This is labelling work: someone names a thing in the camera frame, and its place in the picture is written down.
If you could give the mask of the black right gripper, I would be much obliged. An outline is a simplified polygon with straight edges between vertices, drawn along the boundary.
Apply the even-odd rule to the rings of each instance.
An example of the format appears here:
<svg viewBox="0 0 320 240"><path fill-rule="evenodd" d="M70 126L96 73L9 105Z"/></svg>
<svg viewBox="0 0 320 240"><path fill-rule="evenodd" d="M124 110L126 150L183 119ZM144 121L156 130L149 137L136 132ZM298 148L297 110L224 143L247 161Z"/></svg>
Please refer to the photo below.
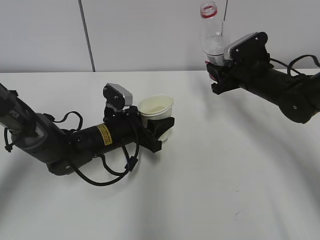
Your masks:
<svg viewBox="0 0 320 240"><path fill-rule="evenodd" d="M212 92L220 95L245 86L246 89L271 90L270 82L270 54L265 49L243 52L243 56L236 56L240 50L229 50L227 56L232 62L224 65L206 63L206 70L213 80Z"/></svg>

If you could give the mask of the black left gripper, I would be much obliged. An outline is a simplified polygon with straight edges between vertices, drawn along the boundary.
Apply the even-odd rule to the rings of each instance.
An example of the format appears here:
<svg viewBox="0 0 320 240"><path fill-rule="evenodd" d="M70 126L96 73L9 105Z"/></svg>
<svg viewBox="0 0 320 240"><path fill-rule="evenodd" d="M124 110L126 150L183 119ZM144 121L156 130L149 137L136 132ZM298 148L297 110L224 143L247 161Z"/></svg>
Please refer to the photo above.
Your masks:
<svg viewBox="0 0 320 240"><path fill-rule="evenodd" d="M103 124L109 130L112 145L115 148L137 143L156 153L162 149L162 142L168 139L169 130L174 126L175 118L148 119L147 128L145 128L136 106L130 106L125 110L105 107Z"/></svg>

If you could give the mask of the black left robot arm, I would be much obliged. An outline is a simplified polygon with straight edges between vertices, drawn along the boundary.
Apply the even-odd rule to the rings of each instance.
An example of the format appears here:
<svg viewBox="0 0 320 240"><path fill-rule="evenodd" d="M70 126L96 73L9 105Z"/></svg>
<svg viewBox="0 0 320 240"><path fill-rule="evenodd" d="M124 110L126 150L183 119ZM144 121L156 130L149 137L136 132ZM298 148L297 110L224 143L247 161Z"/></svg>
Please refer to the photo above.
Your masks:
<svg viewBox="0 0 320 240"><path fill-rule="evenodd" d="M4 128L5 149L17 147L46 164L57 176L79 171L93 158L135 143L156 153L161 136L174 126L171 116L142 121L133 105L133 96L115 83L103 88L106 100L103 122L88 128L61 129L52 115L34 112L14 90L0 88L0 123Z"/></svg>

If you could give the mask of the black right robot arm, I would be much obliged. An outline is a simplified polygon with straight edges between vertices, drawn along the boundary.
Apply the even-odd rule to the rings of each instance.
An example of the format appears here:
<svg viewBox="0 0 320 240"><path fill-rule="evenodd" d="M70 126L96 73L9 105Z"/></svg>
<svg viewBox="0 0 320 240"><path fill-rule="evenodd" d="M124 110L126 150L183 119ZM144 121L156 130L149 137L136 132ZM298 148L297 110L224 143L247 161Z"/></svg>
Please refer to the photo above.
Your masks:
<svg viewBox="0 0 320 240"><path fill-rule="evenodd" d="M291 75L274 69L269 53L263 52L239 60L228 60L223 66L207 63L213 79L212 92L220 95L244 89L278 106L291 121L305 124L320 112L320 75Z"/></svg>

